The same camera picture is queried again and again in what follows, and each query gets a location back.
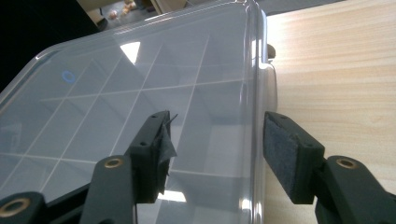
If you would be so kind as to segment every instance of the plastic lid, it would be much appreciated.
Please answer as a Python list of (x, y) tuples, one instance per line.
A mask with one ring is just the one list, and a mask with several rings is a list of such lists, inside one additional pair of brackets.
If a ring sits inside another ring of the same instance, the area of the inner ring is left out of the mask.
[(264, 27), (254, 1), (219, 1), (46, 49), (0, 95), (0, 198), (49, 202), (89, 183), (97, 161), (169, 110), (177, 157), (139, 223), (256, 222)]

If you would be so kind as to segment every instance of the clear plastic container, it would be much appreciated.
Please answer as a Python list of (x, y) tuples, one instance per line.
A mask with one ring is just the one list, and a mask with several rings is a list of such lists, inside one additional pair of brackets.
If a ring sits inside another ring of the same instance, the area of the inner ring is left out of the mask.
[(89, 183), (170, 110), (177, 157), (139, 223), (261, 223), (262, 114), (276, 106), (265, 25), (254, 1), (218, 1), (44, 50), (0, 94), (0, 198)]

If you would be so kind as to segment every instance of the black bracket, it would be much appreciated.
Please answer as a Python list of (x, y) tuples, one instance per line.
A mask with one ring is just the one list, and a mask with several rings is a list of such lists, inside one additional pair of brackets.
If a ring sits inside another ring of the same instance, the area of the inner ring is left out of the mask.
[(176, 156), (169, 111), (149, 116), (124, 155), (97, 162), (92, 181), (45, 203), (38, 192), (0, 201), (0, 223), (135, 224), (136, 204), (155, 203), (164, 192), (169, 162)]
[(293, 203), (318, 197), (319, 224), (396, 223), (396, 197), (359, 161), (323, 158), (324, 146), (292, 119), (266, 112), (263, 154)]

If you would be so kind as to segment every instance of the screw hole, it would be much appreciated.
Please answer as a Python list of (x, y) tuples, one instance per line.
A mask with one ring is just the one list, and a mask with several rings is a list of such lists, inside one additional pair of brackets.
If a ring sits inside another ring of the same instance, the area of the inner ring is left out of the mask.
[(25, 210), (30, 204), (30, 199), (19, 198), (14, 199), (0, 207), (0, 217), (13, 217), (19, 212)]
[(348, 160), (348, 159), (338, 159), (336, 161), (338, 165), (347, 168), (347, 169), (356, 169), (358, 168), (358, 164), (356, 162)]
[(106, 161), (106, 163), (105, 163), (106, 168), (115, 168), (115, 167), (118, 167), (121, 165), (122, 165), (122, 160), (118, 159), (118, 158), (110, 159), (110, 160)]

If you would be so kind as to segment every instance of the wooden table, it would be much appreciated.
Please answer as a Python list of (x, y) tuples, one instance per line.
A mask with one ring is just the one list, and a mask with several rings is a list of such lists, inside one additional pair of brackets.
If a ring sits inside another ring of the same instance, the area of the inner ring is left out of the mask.
[[(345, 1), (268, 17), (277, 112), (363, 162), (396, 193), (396, 1)], [(317, 223), (266, 172), (264, 223)]]

